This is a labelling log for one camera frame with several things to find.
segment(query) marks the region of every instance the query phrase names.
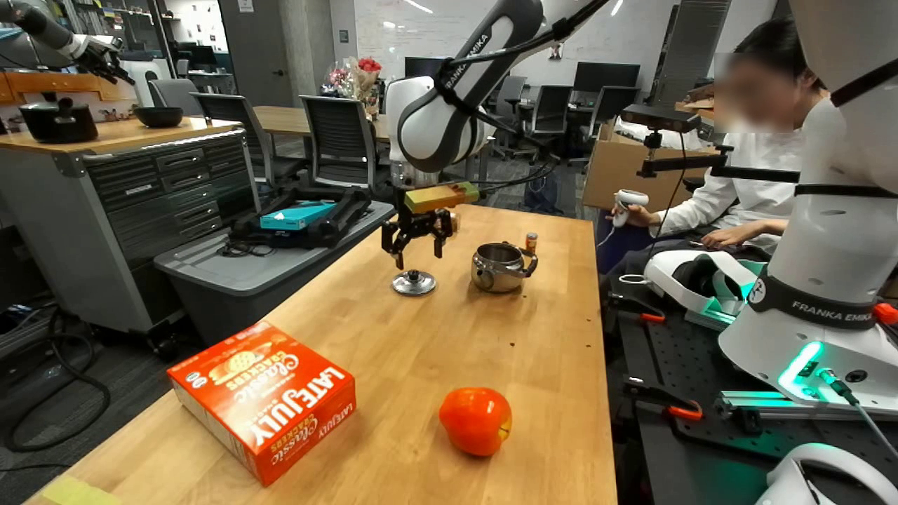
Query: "computer monitor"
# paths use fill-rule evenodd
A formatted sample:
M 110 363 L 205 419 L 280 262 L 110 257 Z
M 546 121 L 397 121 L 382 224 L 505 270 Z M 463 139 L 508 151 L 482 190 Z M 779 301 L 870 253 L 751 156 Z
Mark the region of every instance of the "computer monitor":
M 219 68 L 215 50 L 208 44 L 197 44 L 191 53 L 191 71 L 215 71 L 215 68 Z
M 437 76 L 444 60 L 404 57 L 404 76 Z
M 636 100 L 636 86 L 602 86 L 595 100 L 595 121 L 616 118 L 627 103 Z
M 640 64 L 581 62 L 571 86 L 591 93 L 601 93 L 602 86 L 635 86 L 636 76 Z

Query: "electronic equipment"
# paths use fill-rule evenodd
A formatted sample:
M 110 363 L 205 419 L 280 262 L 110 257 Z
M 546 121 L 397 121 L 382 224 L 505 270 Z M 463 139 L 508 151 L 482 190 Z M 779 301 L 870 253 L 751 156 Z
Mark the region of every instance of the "electronic equipment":
M 576 90 L 602 86 L 635 86 L 640 76 L 640 64 L 602 64 L 602 62 L 577 62 L 577 74 L 571 79 Z
M 423 60 L 423 57 L 404 57 L 404 76 L 437 76 L 444 68 L 444 60 Z

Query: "red box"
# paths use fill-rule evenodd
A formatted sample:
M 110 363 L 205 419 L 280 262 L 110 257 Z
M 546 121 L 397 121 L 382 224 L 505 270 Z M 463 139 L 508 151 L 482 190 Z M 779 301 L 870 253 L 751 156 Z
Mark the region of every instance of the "red box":
M 178 400 L 261 485 L 357 409 L 357 379 L 275 325 L 253 325 L 169 370 Z

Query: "workbench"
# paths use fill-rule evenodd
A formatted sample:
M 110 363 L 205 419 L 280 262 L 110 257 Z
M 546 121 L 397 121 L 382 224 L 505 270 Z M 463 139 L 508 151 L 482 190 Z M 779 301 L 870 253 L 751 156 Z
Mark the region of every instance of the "workbench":
M 389 290 L 396 263 L 374 232 L 267 315 L 347 367 L 359 400 L 275 485 L 261 487 L 166 392 L 31 503 L 616 503 L 591 228 L 475 205 L 458 221 L 444 257 L 432 239 L 407 247 L 407 267 L 437 277 L 425 297 Z M 526 232 L 539 232 L 539 270 L 518 295 L 472 287 L 479 245 Z M 463 385 L 511 400 L 511 438 L 491 459 L 458 455 L 437 423 L 444 396 Z
M 616 367 L 616 372 L 640 377 L 647 385 L 664 385 L 664 377 L 658 372 L 663 364 L 656 354 L 656 344 L 651 339 L 681 339 L 685 344 L 695 348 L 695 357 L 705 357 L 705 363 L 678 363 L 685 372 L 698 372 L 707 367 L 707 363 L 723 364 L 721 350 L 716 348 L 717 330 L 692 325 L 685 319 L 685 315 L 668 315 L 663 323 L 663 330 L 653 330 L 651 325 L 640 323 L 636 311 L 606 311 L 609 325 L 616 327 L 619 339 L 619 363 L 609 364 Z M 717 377 L 705 379 L 707 386 L 721 386 Z M 695 391 L 688 391 L 685 382 L 675 385 L 675 392 L 695 396 Z M 616 409 L 613 421 L 613 438 L 616 444 L 626 444 L 627 455 L 626 468 L 616 468 L 623 478 L 619 494 L 626 496 L 630 487 L 651 487 L 651 500 L 656 505 L 678 505 L 678 503 L 695 503 L 695 505 L 750 505 L 757 503 L 757 496 L 766 492 L 766 473 L 778 466 L 778 457 L 764 457 L 757 451 L 744 451 L 721 444 L 707 444 L 698 438 L 681 435 L 681 430 L 674 430 L 670 421 L 663 421 L 651 409 L 627 409 L 627 398 L 613 391 L 612 392 Z M 894 423 L 880 423 L 884 431 L 894 440 L 898 430 Z M 772 440 L 779 438 L 778 423 L 768 423 L 759 438 Z M 858 423 L 816 423 L 821 444 L 837 444 L 846 451 L 856 451 L 860 457 L 870 455 L 870 447 L 879 449 L 879 440 L 873 431 Z M 808 472 L 814 485 L 827 494 L 839 505 L 873 505 L 879 503 L 873 494 L 867 494 L 860 485 L 856 487 L 849 479 L 839 473 L 825 472 Z

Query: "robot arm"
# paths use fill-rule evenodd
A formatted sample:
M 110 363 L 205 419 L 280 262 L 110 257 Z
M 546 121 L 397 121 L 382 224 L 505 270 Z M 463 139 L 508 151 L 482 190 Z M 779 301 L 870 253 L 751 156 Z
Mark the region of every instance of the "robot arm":
M 484 144 L 479 106 L 508 71 L 546 44 L 563 41 L 606 0 L 497 0 L 454 60 L 420 86 L 396 127 L 397 149 L 420 172 L 444 172 Z
M 790 0 L 808 68 L 834 90 L 801 127 L 787 231 L 721 350 L 790 400 L 849 409 L 825 377 L 898 413 L 898 339 L 879 290 L 898 267 L 898 3 Z
M 127 79 L 117 53 L 83 34 L 70 34 L 28 3 L 0 3 L 0 22 L 20 26 L 33 41 L 66 57 L 77 71 L 100 79 Z

